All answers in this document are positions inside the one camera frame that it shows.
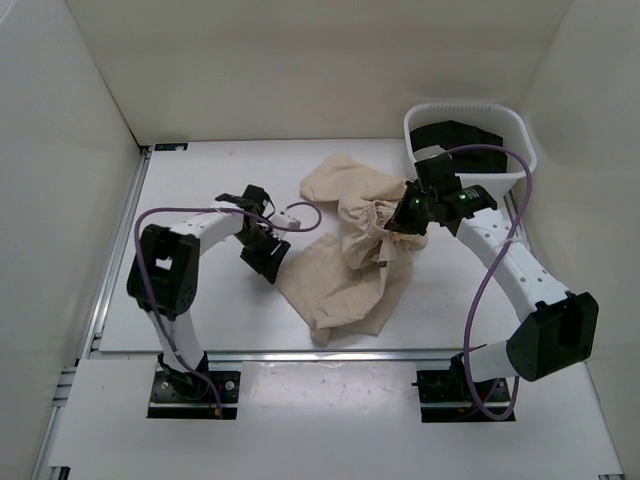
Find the beige trousers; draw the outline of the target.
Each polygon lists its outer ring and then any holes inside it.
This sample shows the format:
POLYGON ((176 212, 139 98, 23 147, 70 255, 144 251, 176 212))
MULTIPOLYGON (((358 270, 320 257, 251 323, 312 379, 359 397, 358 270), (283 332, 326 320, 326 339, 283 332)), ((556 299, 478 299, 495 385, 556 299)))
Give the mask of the beige trousers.
POLYGON ((276 286, 326 345, 337 330, 378 335, 413 276, 421 235, 391 232, 406 191, 403 179, 381 173, 345 154, 333 154, 300 183, 301 196, 334 205, 341 233, 325 233, 284 266, 276 286))

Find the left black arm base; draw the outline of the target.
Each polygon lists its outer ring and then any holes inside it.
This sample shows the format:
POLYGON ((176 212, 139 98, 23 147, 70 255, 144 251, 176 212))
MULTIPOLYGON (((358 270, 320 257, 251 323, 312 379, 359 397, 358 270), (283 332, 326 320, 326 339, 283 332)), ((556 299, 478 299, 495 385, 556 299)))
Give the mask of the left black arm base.
POLYGON ((220 402, 206 382, 196 378, 190 384, 172 379, 161 368, 154 372, 147 407, 149 419, 235 420, 238 413, 241 372, 210 370, 209 378, 220 402))

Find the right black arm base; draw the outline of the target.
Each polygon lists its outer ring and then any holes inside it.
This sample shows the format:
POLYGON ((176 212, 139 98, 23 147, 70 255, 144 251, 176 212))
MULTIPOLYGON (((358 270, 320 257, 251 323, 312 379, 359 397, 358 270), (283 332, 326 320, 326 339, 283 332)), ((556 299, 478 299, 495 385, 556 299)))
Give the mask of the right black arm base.
MULTIPOLYGON (((424 424, 492 422, 475 403, 466 382, 460 382, 448 370, 418 370, 412 385, 418 389, 424 424)), ((504 378, 477 383, 476 390, 495 415, 502 415, 511 401, 504 378)))

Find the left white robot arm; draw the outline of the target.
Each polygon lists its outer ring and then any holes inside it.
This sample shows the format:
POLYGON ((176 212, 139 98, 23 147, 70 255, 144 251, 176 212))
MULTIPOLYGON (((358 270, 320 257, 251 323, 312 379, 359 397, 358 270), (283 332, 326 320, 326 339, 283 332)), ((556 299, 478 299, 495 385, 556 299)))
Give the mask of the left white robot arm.
POLYGON ((273 284, 290 248, 284 235, 300 222, 283 211, 267 215, 270 204, 264 189, 249 185, 240 196, 219 195, 203 210, 187 208, 192 215, 187 220, 172 226, 148 224, 134 233, 136 253, 126 290, 155 327, 167 382, 188 400, 217 394, 190 313, 200 258, 234 237, 242 245, 240 258, 273 284))

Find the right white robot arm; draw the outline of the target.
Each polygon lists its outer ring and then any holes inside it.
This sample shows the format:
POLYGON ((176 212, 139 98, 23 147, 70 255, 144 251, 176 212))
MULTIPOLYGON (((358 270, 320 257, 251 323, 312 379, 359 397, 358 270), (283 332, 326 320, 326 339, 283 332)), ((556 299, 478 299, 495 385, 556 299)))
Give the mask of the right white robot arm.
POLYGON ((509 338, 455 360, 458 368, 449 375, 452 393, 470 400, 488 380, 534 382, 587 360, 599 314, 594 297, 571 292, 515 242, 496 200, 480 185, 463 186, 449 155, 417 161, 414 169, 417 178, 407 182, 386 229, 423 235, 431 222, 447 228, 486 267, 520 322, 509 338))

